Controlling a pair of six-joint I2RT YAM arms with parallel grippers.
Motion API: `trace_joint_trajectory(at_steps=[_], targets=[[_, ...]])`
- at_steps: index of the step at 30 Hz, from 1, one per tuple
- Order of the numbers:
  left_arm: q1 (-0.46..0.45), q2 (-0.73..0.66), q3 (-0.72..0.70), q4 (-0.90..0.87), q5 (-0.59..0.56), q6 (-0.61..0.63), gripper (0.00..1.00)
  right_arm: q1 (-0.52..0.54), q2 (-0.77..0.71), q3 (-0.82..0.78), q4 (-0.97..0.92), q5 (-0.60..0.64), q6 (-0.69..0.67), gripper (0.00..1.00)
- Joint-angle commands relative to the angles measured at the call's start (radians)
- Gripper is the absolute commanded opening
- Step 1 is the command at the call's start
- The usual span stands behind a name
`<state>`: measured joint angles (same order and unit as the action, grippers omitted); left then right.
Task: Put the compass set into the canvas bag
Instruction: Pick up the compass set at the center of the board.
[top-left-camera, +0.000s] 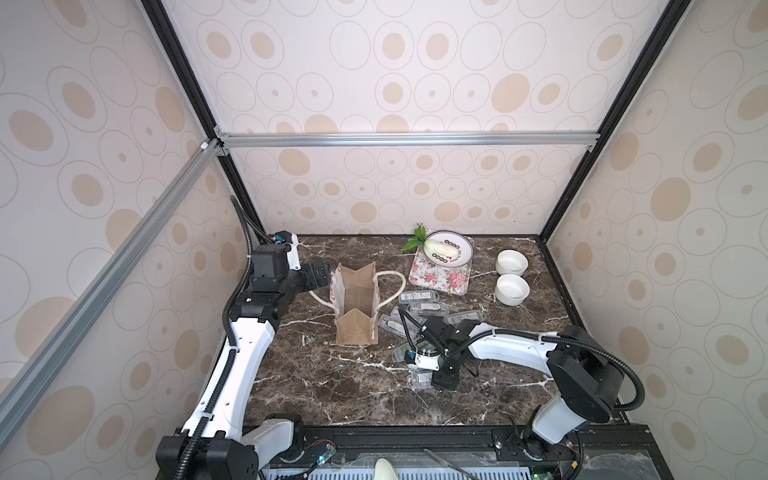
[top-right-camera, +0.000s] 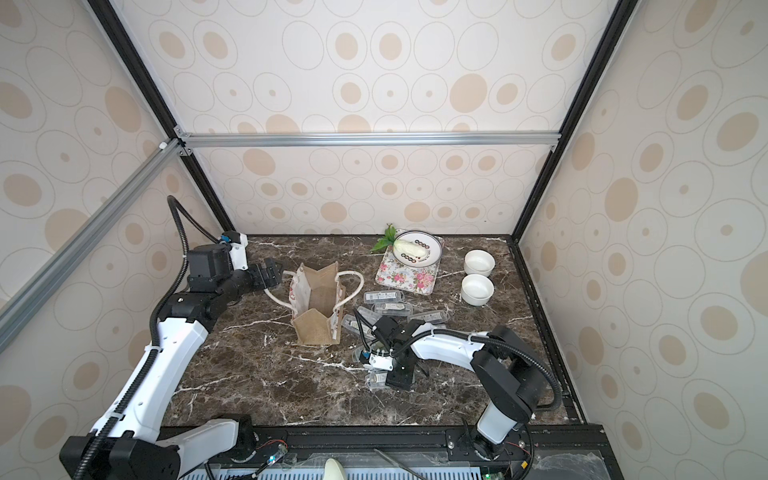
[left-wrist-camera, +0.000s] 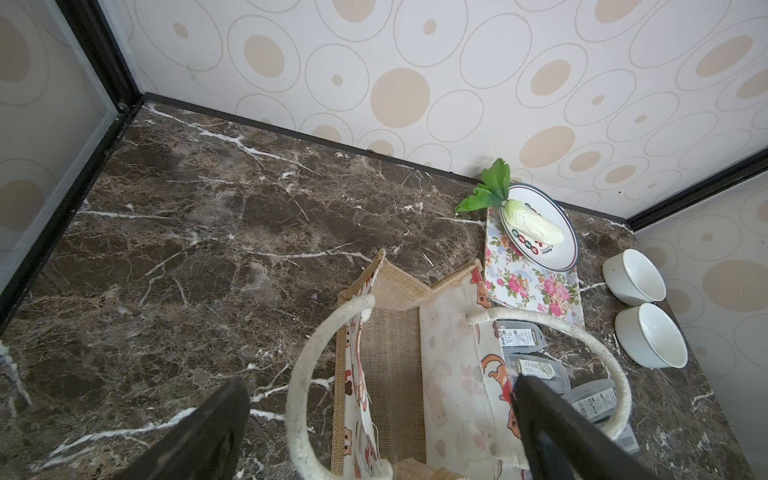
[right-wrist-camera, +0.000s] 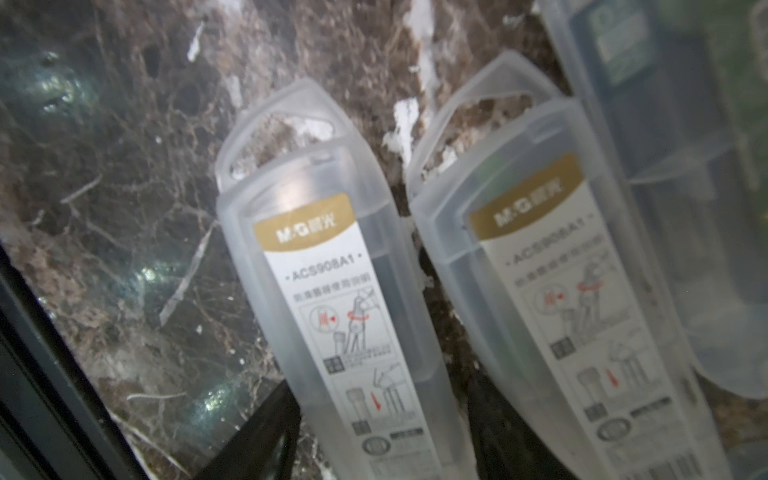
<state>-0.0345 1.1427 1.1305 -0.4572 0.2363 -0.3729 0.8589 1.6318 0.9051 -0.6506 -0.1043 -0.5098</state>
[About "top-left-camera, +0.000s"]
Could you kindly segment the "patterned canvas tote bag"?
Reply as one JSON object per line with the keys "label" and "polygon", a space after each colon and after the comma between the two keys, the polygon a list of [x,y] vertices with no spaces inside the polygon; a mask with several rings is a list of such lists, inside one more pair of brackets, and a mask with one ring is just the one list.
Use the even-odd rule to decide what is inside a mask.
{"label": "patterned canvas tote bag", "polygon": [[[394,276],[400,280],[398,290],[386,299],[380,298],[379,278]],[[382,307],[404,292],[406,277],[397,271],[378,271],[375,263],[360,269],[339,264],[331,273],[329,299],[314,292],[310,295],[334,312],[335,343],[341,346],[369,346],[378,343],[378,317]]]}

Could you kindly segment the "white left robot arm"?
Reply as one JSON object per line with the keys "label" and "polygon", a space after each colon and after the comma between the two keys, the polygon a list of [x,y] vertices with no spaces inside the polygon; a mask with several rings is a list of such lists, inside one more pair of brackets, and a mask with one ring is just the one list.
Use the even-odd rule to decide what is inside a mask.
{"label": "white left robot arm", "polygon": [[287,231],[248,250],[247,269],[223,311],[225,341],[193,413],[156,451],[161,479],[257,479],[275,458],[299,458],[303,421],[273,415],[251,431],[245,410],[262,360],[296,295],[328,285],[329,264],[301,264]]}

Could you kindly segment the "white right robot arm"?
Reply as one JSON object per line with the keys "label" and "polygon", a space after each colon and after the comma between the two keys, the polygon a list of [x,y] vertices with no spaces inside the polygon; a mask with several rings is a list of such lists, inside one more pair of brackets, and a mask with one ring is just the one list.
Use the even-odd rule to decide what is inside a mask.
{"label": "white right robot arm", "polygon": [[618,394],[628,368],[574,325],[560,332],[534,333],[478,320],[448,324],[431,317],[409,343],[406,365],[430,371],[431,385],[444,390],[458,388],[460,371],[470,360],[524,367],[553,380],[556,393],[534,410],[519,434],[531,457],[542,455],[586,423],[608,422],[623,406]]}

